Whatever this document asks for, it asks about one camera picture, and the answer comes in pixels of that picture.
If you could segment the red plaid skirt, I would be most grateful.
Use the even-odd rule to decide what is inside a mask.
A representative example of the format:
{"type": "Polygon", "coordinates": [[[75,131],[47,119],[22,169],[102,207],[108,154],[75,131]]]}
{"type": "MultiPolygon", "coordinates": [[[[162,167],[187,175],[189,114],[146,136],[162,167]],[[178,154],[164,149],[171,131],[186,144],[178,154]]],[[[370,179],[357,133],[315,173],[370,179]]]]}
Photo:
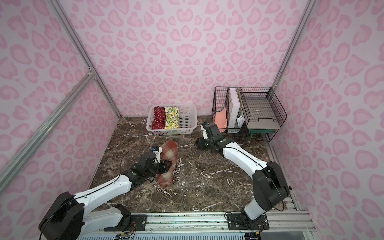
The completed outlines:
{"type": "Polygon", "coordinates": [[[162,189],[166,189],[174,183],[174,170],[178,163],[178,144],[175,141],[167,141],[161,145],[161,147],[163,150],[161,153],[161,160],[172,162],[169,170],[157,177],[158,186],[162,189]]]}

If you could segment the white plastic basket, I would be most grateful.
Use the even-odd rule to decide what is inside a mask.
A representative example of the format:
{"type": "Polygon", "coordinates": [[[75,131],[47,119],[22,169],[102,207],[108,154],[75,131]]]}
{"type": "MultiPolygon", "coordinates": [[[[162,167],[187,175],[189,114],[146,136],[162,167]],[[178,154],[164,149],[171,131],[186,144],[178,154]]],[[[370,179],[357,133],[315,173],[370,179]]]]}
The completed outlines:
{"type": "Polygon", "coordinates": [[[147,130],[154,135],[191,134],[197,127],[194,104],[153,105],[149,110],[147,130]]]}

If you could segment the red polka dot skirt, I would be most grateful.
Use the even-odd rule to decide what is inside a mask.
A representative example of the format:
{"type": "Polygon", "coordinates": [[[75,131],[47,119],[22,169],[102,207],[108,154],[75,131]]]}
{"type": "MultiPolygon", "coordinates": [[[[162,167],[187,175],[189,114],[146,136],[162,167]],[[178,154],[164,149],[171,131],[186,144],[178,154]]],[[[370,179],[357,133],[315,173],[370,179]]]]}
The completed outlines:
{"type": "Polygon", "coordinates": [[[154,120],[152,122],[153,130],[163,130],[166,127],[166,111],[164,107],[154,108],[154,120]]]}

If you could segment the lemon print skirt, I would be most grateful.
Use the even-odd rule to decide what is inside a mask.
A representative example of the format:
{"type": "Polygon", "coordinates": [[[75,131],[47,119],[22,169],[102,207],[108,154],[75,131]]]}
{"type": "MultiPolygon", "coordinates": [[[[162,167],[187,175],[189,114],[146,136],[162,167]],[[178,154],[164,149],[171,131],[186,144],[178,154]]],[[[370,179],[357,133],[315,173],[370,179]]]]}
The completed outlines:
{"type": "Polygon", "coordinates": [[[165,107],[166,127],[165,129],[178,129],[180,120],[180,110],[177,107],[165,107]]]}

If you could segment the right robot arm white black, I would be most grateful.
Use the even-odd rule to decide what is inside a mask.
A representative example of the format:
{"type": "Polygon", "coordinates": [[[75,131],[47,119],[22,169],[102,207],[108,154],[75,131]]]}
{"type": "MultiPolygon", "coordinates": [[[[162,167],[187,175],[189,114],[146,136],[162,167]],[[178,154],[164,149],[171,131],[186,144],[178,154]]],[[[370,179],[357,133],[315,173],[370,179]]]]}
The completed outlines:
{"type": "Polygon", "coordinates": [[[242,210],[248,220],[258,219],[290,196],[290,187],[279,164],[256,158],[233,139],[224,136],[216,124],[204,124],[201,131],[203,136],[195,143],[197,149],[218,153],[252,179],[254,198],[242,210]]]}

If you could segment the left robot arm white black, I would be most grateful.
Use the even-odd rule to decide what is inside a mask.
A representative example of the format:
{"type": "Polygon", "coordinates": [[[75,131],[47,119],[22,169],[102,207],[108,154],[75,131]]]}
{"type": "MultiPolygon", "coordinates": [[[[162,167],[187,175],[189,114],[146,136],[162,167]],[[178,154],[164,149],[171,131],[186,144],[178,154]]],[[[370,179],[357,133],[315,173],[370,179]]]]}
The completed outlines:
{"type": "Polygon", "coordinates": [[[47,240],[76,240],[95,231],[136,232],[138,223],[127,207],[118,204],[104,211],[95,209],[167,173],[173,163],[163,160],[161,153],[161,148],[152,148],[132,168],[112,180],[74,195],[60,194],[39,223],[40,236],[47,240]]]}

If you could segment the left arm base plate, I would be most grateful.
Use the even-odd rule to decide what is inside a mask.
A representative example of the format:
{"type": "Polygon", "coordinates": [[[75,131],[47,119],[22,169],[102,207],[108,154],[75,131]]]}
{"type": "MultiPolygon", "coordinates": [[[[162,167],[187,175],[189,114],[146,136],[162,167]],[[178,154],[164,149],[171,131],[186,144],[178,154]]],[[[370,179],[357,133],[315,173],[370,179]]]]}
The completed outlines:
{"type": "Polygon", "coordinates": [[[124,215],[115,227],[104,228],[104,232],[142,232],[146,228],[148,215],[124,215]]]}

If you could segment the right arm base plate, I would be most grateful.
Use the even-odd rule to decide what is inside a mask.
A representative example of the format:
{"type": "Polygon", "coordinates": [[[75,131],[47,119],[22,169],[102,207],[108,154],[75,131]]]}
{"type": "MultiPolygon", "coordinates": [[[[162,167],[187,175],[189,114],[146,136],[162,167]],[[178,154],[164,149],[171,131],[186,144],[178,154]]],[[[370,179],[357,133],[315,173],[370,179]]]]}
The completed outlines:
{"type": "Polygon", "coordinates": [[[266,214],[260,215],[255,220],[250,220],[245,214],[235,214],[231,212],[225,212],[224,217],[227,220],[229,230],[253,230],[262,232],[269,230],[269,220],[266,214]]]}

